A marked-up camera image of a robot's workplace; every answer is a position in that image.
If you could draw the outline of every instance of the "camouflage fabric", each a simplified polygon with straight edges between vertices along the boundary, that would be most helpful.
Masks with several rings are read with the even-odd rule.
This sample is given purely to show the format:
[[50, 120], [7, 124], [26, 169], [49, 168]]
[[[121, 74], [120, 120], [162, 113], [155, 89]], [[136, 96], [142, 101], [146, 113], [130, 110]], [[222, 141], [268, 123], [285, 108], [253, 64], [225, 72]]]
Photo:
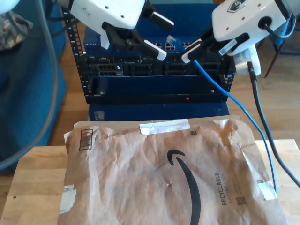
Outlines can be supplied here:
[[[23, 17], [10, 12], [14, 21], [19, 25], [19, 27], [28, 33], [32, 29], [33, 23], [25, 20]], [[17, 44], [21, 43], [26, 37], [18, 34], [13, 25], [6, 18], [5, 14], [0, 15], [0, 51], [12, 49]]]

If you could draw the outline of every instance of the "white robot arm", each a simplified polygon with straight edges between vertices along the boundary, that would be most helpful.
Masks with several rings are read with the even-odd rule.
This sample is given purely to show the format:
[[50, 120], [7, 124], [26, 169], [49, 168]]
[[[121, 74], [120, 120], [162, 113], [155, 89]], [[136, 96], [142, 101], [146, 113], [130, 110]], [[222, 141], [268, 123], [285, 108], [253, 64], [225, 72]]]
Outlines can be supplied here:
[[248, 61], [259, 75], [255, 44], [269, 35], [265, 24], [276, 30], [299, 13], [299, 0], [227, 0], [213, 11], [211, 31], [188, 46], [182, 60], [189, 63], [209, 48], [233, 56], [240, 75], [248, 74]]
[[167, 31], [174, 23], [154, 11], [145, 0], [61, 0], [70, 13], [101, 35], [101, 46], [121, 51], [140, 51], [163, 61], [167, 54], [135, 30], [141, 17], [149, 18]]

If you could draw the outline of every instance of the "amazon padded envelope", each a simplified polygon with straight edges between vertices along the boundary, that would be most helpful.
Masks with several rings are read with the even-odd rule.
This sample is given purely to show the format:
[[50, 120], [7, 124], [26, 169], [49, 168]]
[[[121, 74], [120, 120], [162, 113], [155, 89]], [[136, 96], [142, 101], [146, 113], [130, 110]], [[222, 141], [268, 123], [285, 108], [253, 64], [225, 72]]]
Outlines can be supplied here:
[[59, 225], [288, 224], [251, 129], [217, 120], [169, 133], [75, 128]]

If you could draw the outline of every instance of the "wooden table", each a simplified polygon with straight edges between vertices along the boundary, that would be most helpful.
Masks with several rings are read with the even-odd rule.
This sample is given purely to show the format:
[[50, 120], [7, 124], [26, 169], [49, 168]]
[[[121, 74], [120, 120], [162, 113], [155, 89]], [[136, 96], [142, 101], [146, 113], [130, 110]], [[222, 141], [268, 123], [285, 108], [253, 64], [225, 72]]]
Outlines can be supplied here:
[[[270, 164], [263, 141], [257, 141]], [[276, 141], [282, 160], [300, 180], [300, 152], [294, 140]], [[64, 146], [35, 147], [18, 163], [0, 225], [56, 225], [67, 167]], [[273, 157], [278, 197], [290, 224], [300, 224], [300, 189]]]

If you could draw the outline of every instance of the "amazon smile logo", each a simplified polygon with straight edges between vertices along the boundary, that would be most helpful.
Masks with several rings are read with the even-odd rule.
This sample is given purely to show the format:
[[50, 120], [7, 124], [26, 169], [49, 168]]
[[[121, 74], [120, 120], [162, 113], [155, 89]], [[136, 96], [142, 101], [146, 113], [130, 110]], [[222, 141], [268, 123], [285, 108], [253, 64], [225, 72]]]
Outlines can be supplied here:
[[[185, 154], [182, 151], [179, 150], [169, 150], [167, 153], [168, 161], [171, 165], [174, 165], [172, 155], [178, 154], [185, 156]], [[198, 189], [197, 182], [190, 171], [189, 167], [178, 157], [176, 157], [177, 161], [179, 162], [179, 165], [181, 166], [188, 182], [189, 190], [191, 193], [191, 199], [192, 199], [192, 217], [190, 225], [198, 225], [199, 219], [200, 219], [200, 212], [201, 212], [201, 200], [200, 200], [200, 193]]]

